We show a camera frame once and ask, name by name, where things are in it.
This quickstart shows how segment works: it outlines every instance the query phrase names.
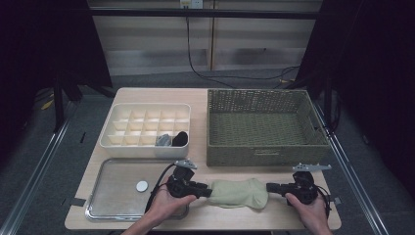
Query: gray carpet floor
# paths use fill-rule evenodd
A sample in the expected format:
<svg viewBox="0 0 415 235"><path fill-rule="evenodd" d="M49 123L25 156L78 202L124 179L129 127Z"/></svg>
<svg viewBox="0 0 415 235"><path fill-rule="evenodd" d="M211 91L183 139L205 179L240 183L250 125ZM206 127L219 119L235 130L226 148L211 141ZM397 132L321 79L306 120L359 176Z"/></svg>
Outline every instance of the gray carpet floor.
<svg viewBox="0 0 415 235"><path fill-rule="evenodd" d="M236 88L274 88L279 80L269 78L277 76L281 70L237 70L209 72L209 75L229 75L235 77L215 78L222 83ZM236 76L256 77L241 79ZM295 77L295 71L289 72L284 79ZM114 88L119 87L228 87L222 83L211 81L213 78L200 78L192 72L169 74L118 76L113 77ZM104 120L113 99L106 98L86 87L81 87L84 97L77 104L74 117L58 148L45 177L35 192L35 197L23 218L17 234L118 234L120 231L70 231L64 222L69 211L68 199L77 190L83 172L88 164ZM3 224L26 182L31 176L40 157L46 149L55 124L54 108L40 111L41 104L33 107L32 116L27 122L24 137L19 148L15 150L6 167L0 172L2 197L0 201L0 223ZM340 124L336 130L341 144L356 173L366 189L373 204L378 209L390 231L390 234L415 234L415 204L401 184L383 165L376 149L367 145L364 133L343 109ZM342 203L337 206L342 227L335 234L374 234L365 213L356 201L342 169L334 154L322 161L323 165L332 165L332 170L324 171L330 191L341 197ZM186 234L259 234L259 232L206 232ZM274 234L308 234L307 231L280 231Z"/></svg>

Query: cable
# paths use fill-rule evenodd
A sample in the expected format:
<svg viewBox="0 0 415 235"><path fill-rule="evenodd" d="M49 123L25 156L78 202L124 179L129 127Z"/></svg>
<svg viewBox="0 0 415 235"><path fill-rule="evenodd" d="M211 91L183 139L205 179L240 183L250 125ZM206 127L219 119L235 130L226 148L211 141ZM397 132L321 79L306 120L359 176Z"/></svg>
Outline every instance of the cable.
<svg viewBox="0 0 415 235"><path fill-rule="evenodd" d="M189 18L186 18L186 29L187 29L187 54L188 54L188 59L189 59L189 65L190 65L190 68L192 69L192 71L193 71L193 72L194 72L194 73L195 73L198 77L200 77L200 78L202 78L202 79L209 80L209 81L214 81L214 82L217 82L217 83L219 83L219 84L222 84L222 85L225 85L225 86L231 87L231 88L233 88L233 89L236 89L236 87L234 87L234 86L232 86L232 85L230 85L230 84L227 84L227 83L222 82L222 81L215 80L215 79L213 79L213 78L220 78L220 77L222 77L222 78L239 78L239 79L252 79L252 80L270 80L270 79L275 79L275 78L283 77L285 74L289 73L290 71L292 71L292 70L297 69L297 68L299 68L299 67L300 67L300 66L295 66L295 67L287 67L287 68L284 68L284 69L281 71L281 73L280 73L279 75L276 75L276 76L270 76L270 77L249 77L249 76L233 76L233 75L217 75L217 76L215 76L215 75L203 75L203 74L200 74L199 72L197 72L197 71L195 70L195 68L193 67L192 57L191 57L191 55L190 55L190 29L189 29ZM281 85L281 83L282 83L282 79L280 79L280 83L279 83L277 86L275 86L273 89L275 89L275 88L277 88L278 86L280 86L280 85Z"/></svg>
<svg viewBox="0 0 415 235"><path fill-rule="evenodd" d="M327 218L329 218L330 211L332 210L330 208L330 202L331 202L330 194L323 187L317 186L315 184L314 184L314 186L317 187L317 192L323 197L323 201L326 204L326 208L325 208L326 216L327 216Z"/></svg>
<svg viewBox="0 0 415 235"><path fill-rule="evenodd" d="M150 198L149 201L147 202L147 206L145 209L145 212L147 212L150 209L150 206L152 205L152 202L154 200L154 198L156 197L156 194L158 193L160 187L162 187L162 185L160 185L161 180L164 178L165 173L174 166L174 164L170 164L168 167L165 168L165 170L162 172L162 174L159 177L159 180L157 181L155 188L153 189L153 191L150 194Z"/></svg>

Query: human arm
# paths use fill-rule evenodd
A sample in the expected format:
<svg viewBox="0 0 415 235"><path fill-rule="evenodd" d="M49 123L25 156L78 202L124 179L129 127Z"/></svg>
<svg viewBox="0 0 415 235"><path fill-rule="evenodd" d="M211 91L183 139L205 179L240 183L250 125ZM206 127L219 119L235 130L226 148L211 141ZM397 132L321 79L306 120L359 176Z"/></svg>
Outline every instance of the human arm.
<svg viewBox="0 0 415 235"><path fill-rule="evenodd" d="M183 198L174 198L163 185L152 202L152 206L137 222L132 224L122 235L144 235L154 227L159 226L180 207L196 200L196 196L189 195Z"/></svg>
<svg viewBox="0 0 415 235"><path fill-rule="evenodd" d="M321 195L309 205L305 205L293 194L285 195L287 200L299 212L300 220L305 227L314 235L331 235L333 234L327 222L325 203Z"/></svg>

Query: green woven basket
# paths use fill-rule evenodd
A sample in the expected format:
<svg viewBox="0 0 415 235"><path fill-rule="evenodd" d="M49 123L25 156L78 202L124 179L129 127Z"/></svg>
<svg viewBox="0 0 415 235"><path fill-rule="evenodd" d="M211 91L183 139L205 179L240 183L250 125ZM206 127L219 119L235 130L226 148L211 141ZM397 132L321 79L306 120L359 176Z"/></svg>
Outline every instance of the green woven basket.
<svg viewBox="0 0 415 235"><path fill-rule="evenodd" d="M306 91L207 92L207 165L317 164L330 151Z"/></svg>

